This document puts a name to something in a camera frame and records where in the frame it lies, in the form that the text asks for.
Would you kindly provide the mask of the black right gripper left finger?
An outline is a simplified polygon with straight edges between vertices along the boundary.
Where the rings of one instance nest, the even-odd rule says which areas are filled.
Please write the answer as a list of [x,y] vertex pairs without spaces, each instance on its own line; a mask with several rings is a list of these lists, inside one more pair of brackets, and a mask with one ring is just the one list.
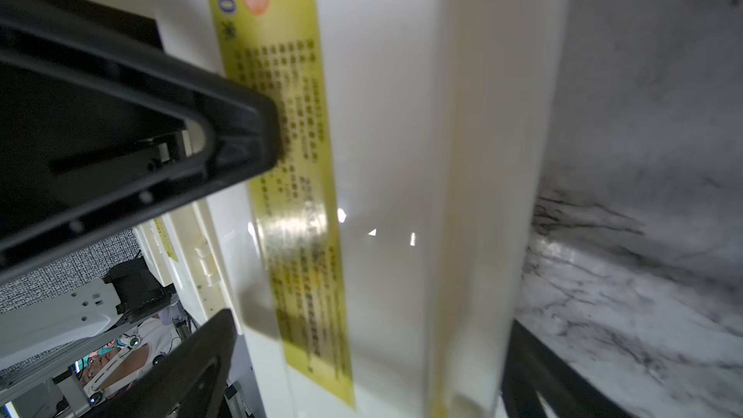
[[172,324],[149,317],[134,339],[97,356],[80,373],[93,401],[87,417],[224,417],[236,329],[218,312],[181,339]]

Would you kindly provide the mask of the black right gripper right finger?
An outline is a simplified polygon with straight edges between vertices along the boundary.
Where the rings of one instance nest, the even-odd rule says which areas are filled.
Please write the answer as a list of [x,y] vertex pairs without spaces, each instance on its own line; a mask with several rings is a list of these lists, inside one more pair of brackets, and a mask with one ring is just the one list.
[[514,321],[501,382],[501,398],[509,417],[628,417],[610,400]]

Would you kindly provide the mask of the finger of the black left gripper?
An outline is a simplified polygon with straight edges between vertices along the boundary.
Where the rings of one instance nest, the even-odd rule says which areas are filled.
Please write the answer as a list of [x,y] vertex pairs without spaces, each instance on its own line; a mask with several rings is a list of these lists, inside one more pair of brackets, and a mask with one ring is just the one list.
[[1,279],[273,168],[267,97],[167,55],[156,22],[1,0]]

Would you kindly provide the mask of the white wrap dispenser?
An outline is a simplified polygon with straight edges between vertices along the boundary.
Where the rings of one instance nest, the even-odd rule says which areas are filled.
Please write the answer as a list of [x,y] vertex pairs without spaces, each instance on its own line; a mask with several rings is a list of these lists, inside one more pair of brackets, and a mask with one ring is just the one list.
[[200,199],[133,227],[150,273],[173,286],[185,311],[203,325],[230,311],[236,330],[238,309],[207,201]]
[[570,0],[95,0],[273,99],[238,344],[270,417],[493,417]]

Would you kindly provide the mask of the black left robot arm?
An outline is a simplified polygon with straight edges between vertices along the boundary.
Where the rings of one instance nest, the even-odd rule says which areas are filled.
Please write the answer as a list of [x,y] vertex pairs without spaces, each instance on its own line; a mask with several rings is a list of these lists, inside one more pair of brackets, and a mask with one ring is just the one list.
[[1,279],[124,230],[144,253],[6,313],[1,364],[106,342],[170,292],[247,330],[259,256],[246,189],[279,158],[267,97],[164,53],[146,17],[83,0],[1,0]]

